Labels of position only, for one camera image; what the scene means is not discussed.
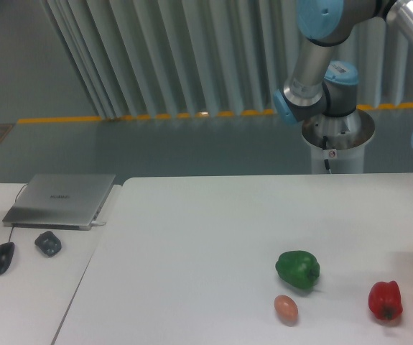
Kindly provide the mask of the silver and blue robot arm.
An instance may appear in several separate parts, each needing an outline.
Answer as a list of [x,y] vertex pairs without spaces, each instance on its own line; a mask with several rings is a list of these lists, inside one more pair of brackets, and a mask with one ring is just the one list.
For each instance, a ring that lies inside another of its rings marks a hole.
[[274,105],[286,123],[302,125],[314,174],[363,172],[375,123],[357,107],[356,67],[333,56],[357,24],[376,17],[413,44],[413,1],[297,2],[305,40],[291,76],[274,92]]

